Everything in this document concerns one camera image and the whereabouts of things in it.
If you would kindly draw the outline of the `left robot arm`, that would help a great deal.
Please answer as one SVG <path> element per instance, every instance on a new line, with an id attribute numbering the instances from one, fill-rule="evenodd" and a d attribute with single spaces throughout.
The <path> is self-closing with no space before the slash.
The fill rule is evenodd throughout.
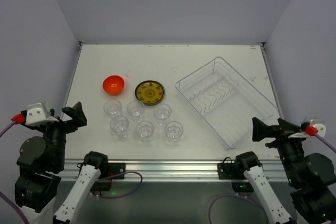
<path id="1" fill-rule="evenodd" d="M 19 178 L 15 203 L 28 223 L 75 223 L 94 183 L 108 174 L 106 155 L 94 151 L 86 154 L 73 188 L 53 212 L 61 181 L 58 174 L 65 168 L 66 137 L 87 125 L 81 102 L 62 108 L 62 112 L 70 119 L 62 120 L 46 102 L 39 102 L 15 117 L 20 125 L 42 133 L 23 142 L 16 162 Z"/>

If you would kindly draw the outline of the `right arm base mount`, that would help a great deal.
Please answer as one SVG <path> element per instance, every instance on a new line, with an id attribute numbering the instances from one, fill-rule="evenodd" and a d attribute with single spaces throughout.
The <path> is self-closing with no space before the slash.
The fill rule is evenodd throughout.
<path id="1" fill-rule="evenodd" d="M 240 161 L 225 157 L 217 164 L 217 174 L 220 180 L 243 180 L 244 170 Z"/>

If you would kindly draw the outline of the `yellow patterned plate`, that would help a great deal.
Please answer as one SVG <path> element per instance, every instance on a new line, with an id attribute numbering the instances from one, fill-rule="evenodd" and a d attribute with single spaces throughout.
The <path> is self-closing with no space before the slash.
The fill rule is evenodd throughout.
<path id="1" fill-rule="evenodd" d="M 164 99 L 165 88 L 158 81 L 145 80 L 136 86 L 134 94 L 144 105 L 154 106 Z"/>

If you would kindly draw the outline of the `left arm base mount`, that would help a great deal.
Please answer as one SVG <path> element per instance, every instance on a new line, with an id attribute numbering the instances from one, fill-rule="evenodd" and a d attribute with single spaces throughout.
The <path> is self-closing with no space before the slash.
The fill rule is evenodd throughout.
<path id="1" fill-rule="evenodd" d="M 83 163 L 77 163 L 76 167 L 81 171 L 81 168 L 83 166 Z M 112 175 L 118 175 L 126 171 L 126 163 L 109 163 L 109 171 L 108 175 L 102 176 L 112 176 Z M 116 179 L 124 179 L 124 175 L 118 176 Z"/>

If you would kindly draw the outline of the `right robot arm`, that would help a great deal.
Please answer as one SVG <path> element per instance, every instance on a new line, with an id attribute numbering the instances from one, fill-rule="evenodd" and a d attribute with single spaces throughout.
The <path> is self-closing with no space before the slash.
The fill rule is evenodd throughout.
<path id="1" fill-rule="evenodd" d="M 326 126 L 321 119 L 306 118 L 301 125 L 279 118 L 276 125 L 267 125 L 254 117 L 254 142 L 273 138 L 268 148 L 275 148 L 282 162 L 290 194 L 298 219 L 307 223 L 335 223 L 335 195 L 329 189 L 335 184 L 335 169 L 331 159 L 320 153 L 305 155 L 302 142 L 316 137 L 333 151 L 335 148 L 325 139 Z M 298 223 L 284 210 L 278 197 L 266 179 L 263 166 L 254 152 L 242 153 L 234 165 L 252 185 L 266 213 L 269 223 Z"/>

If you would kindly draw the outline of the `clear glass cup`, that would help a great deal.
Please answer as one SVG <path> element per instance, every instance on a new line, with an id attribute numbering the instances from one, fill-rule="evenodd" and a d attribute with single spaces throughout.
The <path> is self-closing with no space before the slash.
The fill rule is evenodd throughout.
<path id="1" fill-rule="evenodd" d="M 116 117 L 121 114 L 122 105 L 118 100 L 109 100 L 104 106 L 104 113 L 111 118 Z"/>
<path id="2" fill-rule="evenodd" d="M 135 127 L 136 137 L 144 143 L 153 141 L 154 131 L 154 125 L 150 121 L 141 121 Z"/>
<path id="3" fill-rule="evenodd" d="M 125 116 L 118 115 L 111 119 L 110 130 L 118 137 L 127 137 L 129 130 L 129 120 Z"/>
<path id="4" fill-rule="evenodd" d="M 160 126 L 164 126 L 167 120 L 171 117 L 172 109 L 167 104 L 158 104 L 153 110 L 153 115 Z"/>
<path id="5" fill-rule="evenodd" d="M 141 101 L 132 101 L 127 106 L 128 115 L 134 122 L 141 122 L 144 116 L 145 106 Z"/>
<path id="6" fill-rule="evenodd" d="M 177 143 L 184 133 L 184 128 L 177 121 L 169 122 L 164 128 L 169 143 Z"/>

